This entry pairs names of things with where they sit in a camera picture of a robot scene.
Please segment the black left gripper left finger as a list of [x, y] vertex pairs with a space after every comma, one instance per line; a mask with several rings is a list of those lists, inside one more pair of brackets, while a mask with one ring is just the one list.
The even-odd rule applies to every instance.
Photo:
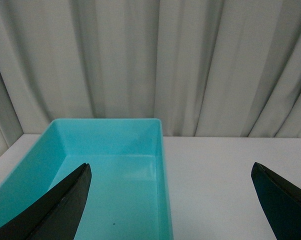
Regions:
[[92, 180], [83, 163], [47, 193], [0, 227], [0, 240], [73, 240]]

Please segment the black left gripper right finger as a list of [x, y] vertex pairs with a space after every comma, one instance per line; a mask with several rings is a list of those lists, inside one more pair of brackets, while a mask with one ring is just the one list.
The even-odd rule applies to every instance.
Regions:
[[258, 162], [251, 178], [276, 239], [301, 240], [301, 189]]

